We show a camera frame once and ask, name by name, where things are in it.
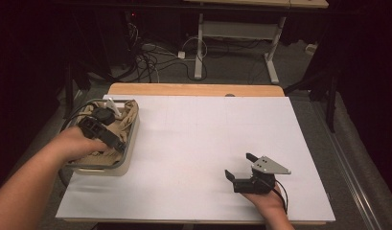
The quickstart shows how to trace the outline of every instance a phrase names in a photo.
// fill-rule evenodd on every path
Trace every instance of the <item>wire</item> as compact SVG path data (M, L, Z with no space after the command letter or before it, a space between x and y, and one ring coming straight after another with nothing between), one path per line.
M189 67L188 67L186 64L181 63L181 62L172 63L172 64L169 64L169 65L167 65L167 66L165 66L165 67L159 68L159 71L162 71L162 70L164 70L164 69L166 69L166 68L168 68L168 67L171 67L172 65L176 65L176 64L184 65L184 67L186 67L187 78L190 79L190 76L189 76Z
M252 75L252 72L253 72L257 62L258 61L255 60L252 67L249 69L249 72L247 74L247 79L246 79L248 84L253 84L255 82L255 79L257 79L262 74L262 72L265 70L265 68L261 68L261 70L257 74Z
M156 69L156 64L157 64L157 57L153 56L153 55L149 55L149 54L143 54L140 57L137 58L137 61L139 62L144 62L146 64L146 66L144 68L140 67L138 64L138 68L143 69L144 71L148 72L147 77L150 78L150 83L151 83L151 74L153 72L156 72L156 76L157 76L157 81L160 82L160 77L158 74L158 71Z
M237 51L237 50L241 50L241 49L253 49L253 48L256 48L262 41L264 41L262 39L242 39L242 40L232 39L231 40L231 39L224 38L224 37L222 39L216 39L216 38L210 37L210 36L205 36L205 38L207 38L206 40L210 39L210 40L216 41L218 43L224 43L227 46L231 45L231 46L239 47L239 49L234 49L232 51ZM247 44L247 45L237 44L237 43L245 43L245 42L248 42L249 44Z
M135 46L136 45L136 41L138 40L139 31L138 31L138 28L135 25L133 25L132 23L128 23L128 25L133 27L133 29L134 29L134 32L132 32L132 35L130 36L130 40L132 40L133 39L133 35L136 34L135 40L133 41L133 44L132 44L132 46Z
M66 176L64 175L63 169L58 170L58 178L60 179L61 184L63 184L64 188L67 188L69 185L69 182L66 179Z
M63 126L61 126L60 131L65 130L66 127L68 126L68 124L69 124L73 119L76 118L76 116L75 116L76 113L78 113L80 110L82 110L83 108L85 108L85 107L87 107L87 106L89 106L89 105L93 106L94 108L97 107L97 105L94 104L94 103L85 103L85 104L83 104L82 106L79 106L79 107L76 108L72 113L70 113L69 117L64 121Z
M205 66L205 64L204 64L204 62L202 61L202 59L198 56L198 54L197 54L197 56L196 56L197 58L198 58L198 60L201 62L201 66L202 66L202 69L204 69L204 72L205 72L205 74L204 74L204 77L201 77L200 79L190 79L191 81L203 81L203 80L205 80L206 78L207 78L207 66Z
M97 227L98 227L98 223L96 223L90 230L97 229Z
M206 44L202 39L199 39L199 38L196 37L196 36L193 36L193 37L190 37L189 39L187 39L187 40L184 42L183 46L181 47L181 51L184 52L184 47L185 47L186 44L187 44L189 41L191 41L191 40L199 40L199 41L201 41L201 42L204 44L204 46L205 46L205 54L204 54L202 57L203 57L203 58L206 57L206 56L207 56L207 50L208 50L207 44Z
M285 189L285 187L282 185L282 183L280 183L278 180L275 180L275 181L282 187L283 191L285 192L286 202L285 202L285 200L283 199L282 195L281 195L277 190L275 190L275 189L273 188L272 191L273 191L275 194L277 194L277 195L282 199L283 208L285 209L285 212L286 212L286 214L287 214L287 213L288 213L288 192L286 192L286 189Z
M161 49L161 50L165 50L165 51L167 51L168 53L155 52L156 54L158 54L158 55L170 55L170 56L175 56L176 58L178 58L177 55L175 55L174 53L172 53L172 52L169 51L168 49L163 48L163 47L161 47L161 46L157 46L157 45L151 44L151 43L144 44L144 46L153 46L153 47L154 47L153 50L150 50L150 51L148 51L148 52L155 52L155 50L158 48L158 49Z

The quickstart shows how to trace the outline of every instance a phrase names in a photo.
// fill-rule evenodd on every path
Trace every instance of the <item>white tabletop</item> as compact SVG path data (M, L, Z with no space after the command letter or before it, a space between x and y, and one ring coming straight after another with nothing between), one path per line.
M224 170L251 174L247 152L291 170L276 175L293 222L334 221L289 98L112 96L135 99L139 126L127 174L74 174L57 218L262 223Z

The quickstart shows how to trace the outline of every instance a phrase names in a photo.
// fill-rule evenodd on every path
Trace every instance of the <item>human hand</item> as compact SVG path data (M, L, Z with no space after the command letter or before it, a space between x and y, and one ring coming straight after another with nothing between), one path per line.
M63 164L83 158L94 151L108 150L108 146L100 140L91 140L82 134L77 126L62 131L44 148L58 158Z
M279 194L281 193L277 183L274 189L279 192ZM270 193L264 195L242 195L255 205L256 209L258 209L259 213L262 215L262 217L264 217L266 223L271 227L272 230L294 229L288 221L288 216L283 207L282 199L273 191L270 191Z

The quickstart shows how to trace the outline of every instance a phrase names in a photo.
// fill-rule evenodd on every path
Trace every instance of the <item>wrist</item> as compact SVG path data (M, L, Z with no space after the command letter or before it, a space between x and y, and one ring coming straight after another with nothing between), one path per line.
M36 155L46 164L50 164L56 169L60 169L67 162L64 152L61 152L60 148L51 143L41 149Z
M265 222L270 226L271 230L282 229L294 229L288 220L288 216L283 208L273 208L266 210L264 213L261 212L265 218Z

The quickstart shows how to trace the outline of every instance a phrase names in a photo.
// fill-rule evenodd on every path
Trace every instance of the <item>desk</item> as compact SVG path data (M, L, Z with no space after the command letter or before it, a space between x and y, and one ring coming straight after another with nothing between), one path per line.
M263 97L265 89L273 93ZM140 107L141 125L129 170L119 177L74 174L57 218L262 224L254 206L233 193L224 175L224 170L250 175L245 159L249 151L292 171L276 177L288 191L293 223L334 221L290 101L280 87L117 83L109 93L118 94L112 96L116 100L133 98ZM222 97L226 94L238 97Z
M328 8L326 0L185 0L202 4L240 4L253 6L290 8ZM204 36L223 36L235 38L271 40L270 50L265 53L265 63L270 80L278 84L279 79L273 64L273 56L279 43L286 18L280 17L277 24L234 23L222 21L206 21L201 13L198 19L198 44L196 54L195 79L202 78L202 45Z

